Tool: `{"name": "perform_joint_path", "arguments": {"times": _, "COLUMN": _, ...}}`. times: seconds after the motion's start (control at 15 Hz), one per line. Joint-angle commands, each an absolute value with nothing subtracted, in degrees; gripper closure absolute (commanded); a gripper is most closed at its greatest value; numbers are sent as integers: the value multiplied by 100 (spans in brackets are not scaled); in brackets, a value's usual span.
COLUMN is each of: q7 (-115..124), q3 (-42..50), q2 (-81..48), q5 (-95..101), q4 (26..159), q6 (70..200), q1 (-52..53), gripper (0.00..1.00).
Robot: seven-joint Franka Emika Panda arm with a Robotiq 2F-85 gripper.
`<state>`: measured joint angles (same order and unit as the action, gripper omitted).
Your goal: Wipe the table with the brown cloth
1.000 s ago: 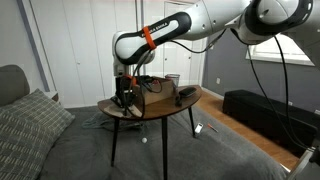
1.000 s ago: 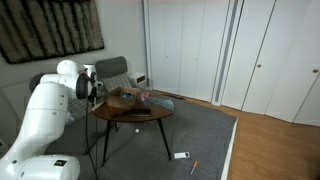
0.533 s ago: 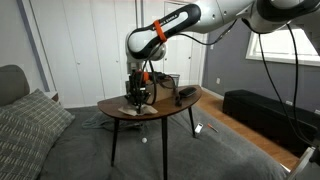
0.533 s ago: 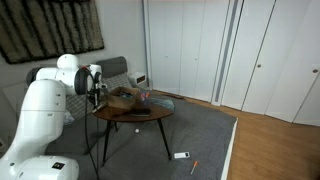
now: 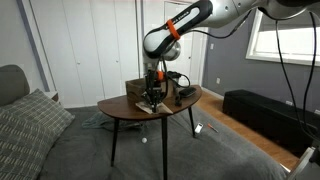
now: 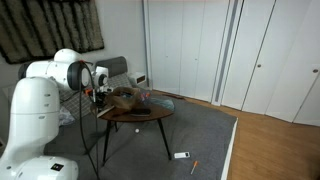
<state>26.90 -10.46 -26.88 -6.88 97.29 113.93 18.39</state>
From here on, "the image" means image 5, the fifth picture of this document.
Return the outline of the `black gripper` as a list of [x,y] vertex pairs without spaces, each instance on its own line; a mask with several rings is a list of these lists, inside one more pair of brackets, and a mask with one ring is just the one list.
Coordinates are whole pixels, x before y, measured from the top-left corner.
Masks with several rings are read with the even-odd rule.
[[146,80],[146,92],[143,92],[141,97],[150,103],[150,98],[152,100],[152,112],[157,112],[158,98],[163,99],[165,96],[165,91],[161,87],[161,83],[165,81],[164,72],[161,70],[148,70],[145,76]]

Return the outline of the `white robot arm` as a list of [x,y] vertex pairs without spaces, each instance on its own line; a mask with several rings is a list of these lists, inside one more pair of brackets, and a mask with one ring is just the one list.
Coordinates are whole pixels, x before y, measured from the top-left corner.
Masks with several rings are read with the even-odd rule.
[[149,31],[143,39],[143,50],[149,59],[157,59],[193,28],[220,28],[252,9],[274,20],[287,20],[304,11],[319,15],[319,3],[320,0],[197,0],[162,26]]

